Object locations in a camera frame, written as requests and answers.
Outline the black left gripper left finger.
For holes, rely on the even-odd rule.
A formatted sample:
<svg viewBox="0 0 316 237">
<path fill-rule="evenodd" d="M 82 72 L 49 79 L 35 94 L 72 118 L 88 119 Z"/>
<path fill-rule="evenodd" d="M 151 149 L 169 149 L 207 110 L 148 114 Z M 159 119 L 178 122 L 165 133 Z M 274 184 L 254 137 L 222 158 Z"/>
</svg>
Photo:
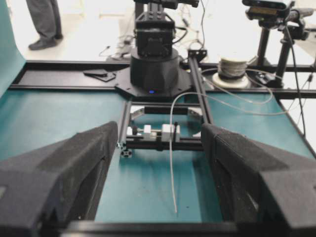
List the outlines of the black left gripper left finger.
<svg viewBox="0 0 316 237">
<path fill-rule="evenodd" d="M 111 121 L 1 161 L 1 236 L 38 237 L 47 222 L 93 220 L 117 140 Z"/>
</svg>

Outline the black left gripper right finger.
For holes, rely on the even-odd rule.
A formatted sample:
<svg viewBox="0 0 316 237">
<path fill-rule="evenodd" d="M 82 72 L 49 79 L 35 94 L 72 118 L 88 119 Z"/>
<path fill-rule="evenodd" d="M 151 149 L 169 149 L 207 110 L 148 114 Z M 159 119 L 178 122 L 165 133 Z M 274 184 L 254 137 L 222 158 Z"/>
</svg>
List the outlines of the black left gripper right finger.
<svg viewBox="0 0 316 237">
<path fill-rule="evenodd" d="M 316 162 L 205 123 L 201 142 L 228 237 L 313 237 Z"/>
</svg>

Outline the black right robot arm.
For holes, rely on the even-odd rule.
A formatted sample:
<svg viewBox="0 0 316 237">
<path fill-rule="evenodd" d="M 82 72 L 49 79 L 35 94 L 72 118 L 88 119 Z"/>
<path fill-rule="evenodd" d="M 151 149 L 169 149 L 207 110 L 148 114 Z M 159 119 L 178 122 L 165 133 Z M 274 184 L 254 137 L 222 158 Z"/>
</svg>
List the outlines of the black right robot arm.
<svg viewBox="0 0 316 237">
<path fill-rule="evenodd" d="M 175 22 L 164 11 L 179 0 L 144 0 L 148 9 L 136 18 L 136 46 L 130 66 L 116 74 L 114 88 L 134 97 L 175 97 L 192 89 L 188 72 L 180 68 L 175 44 Z"/>
</svg>

